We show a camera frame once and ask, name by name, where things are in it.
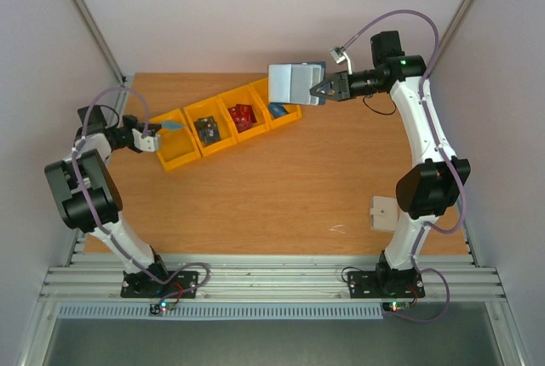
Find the teal credit card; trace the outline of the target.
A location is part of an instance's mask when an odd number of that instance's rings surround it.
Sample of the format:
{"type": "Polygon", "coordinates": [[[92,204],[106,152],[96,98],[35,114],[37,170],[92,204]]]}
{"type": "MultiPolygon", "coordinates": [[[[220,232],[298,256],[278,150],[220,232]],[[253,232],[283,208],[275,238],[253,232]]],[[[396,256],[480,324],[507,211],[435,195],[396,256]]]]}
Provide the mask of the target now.
{"type": "Polygon", "coordinates": [[[185,127],[183,123],[179,123],[174,120],[165,120],[161,122],[161,126],[163,129],[167,129],[168,131],[177,131],[185,127]]]}

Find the blue card holder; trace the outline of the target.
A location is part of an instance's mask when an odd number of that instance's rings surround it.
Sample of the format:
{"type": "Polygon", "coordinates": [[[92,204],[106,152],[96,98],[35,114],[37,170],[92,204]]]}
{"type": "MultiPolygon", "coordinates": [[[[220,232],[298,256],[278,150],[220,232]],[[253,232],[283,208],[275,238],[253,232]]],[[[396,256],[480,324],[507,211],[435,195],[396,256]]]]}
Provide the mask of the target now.
{"type": "Polygon", "coordinates": [[[268,101],[271,103],[321,106],[325,100],[310,94],[324,80],[326,63],[302,62],[268,66],[268,101]]]}

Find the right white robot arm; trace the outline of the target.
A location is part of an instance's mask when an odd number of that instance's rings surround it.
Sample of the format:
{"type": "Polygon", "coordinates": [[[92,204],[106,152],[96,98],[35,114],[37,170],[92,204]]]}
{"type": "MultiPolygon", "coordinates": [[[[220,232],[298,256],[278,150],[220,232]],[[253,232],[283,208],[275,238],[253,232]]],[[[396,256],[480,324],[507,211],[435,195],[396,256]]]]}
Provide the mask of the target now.
{"type": "Polygon", "coordinates": [[[376,34],[370,47],[372,69],[337,72],[310,89],[314,97],[337,102],[388,94],[410,144],[412,168],[396,185],[402,213],[393,238],[374,270],[350,271],[346,283],[353,298],[422,298],[417,257],[439,217],[461,196],[470,163],[459,158],[446,139],[434,110],[424,59],[405,54],[397,31],[376,34]]]}

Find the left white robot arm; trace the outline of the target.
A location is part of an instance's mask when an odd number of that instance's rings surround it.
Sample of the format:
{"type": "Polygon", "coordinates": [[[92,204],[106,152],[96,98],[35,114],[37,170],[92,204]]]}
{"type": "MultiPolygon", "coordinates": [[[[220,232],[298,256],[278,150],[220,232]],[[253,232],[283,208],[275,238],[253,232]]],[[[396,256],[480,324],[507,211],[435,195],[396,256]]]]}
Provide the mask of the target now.
{"type": "Polygon", "coordinates": [[[116,150],[158,151],[161,125],[123,115],[110,126],[97,105],[77,113],[82,127],[69,155],[44,168],[60,217],[67,227],[100,240],[122,261],[123,297],[164,295],[172,277],[160,255],[123,217],[122,198],[107,169],[116,150]]]}

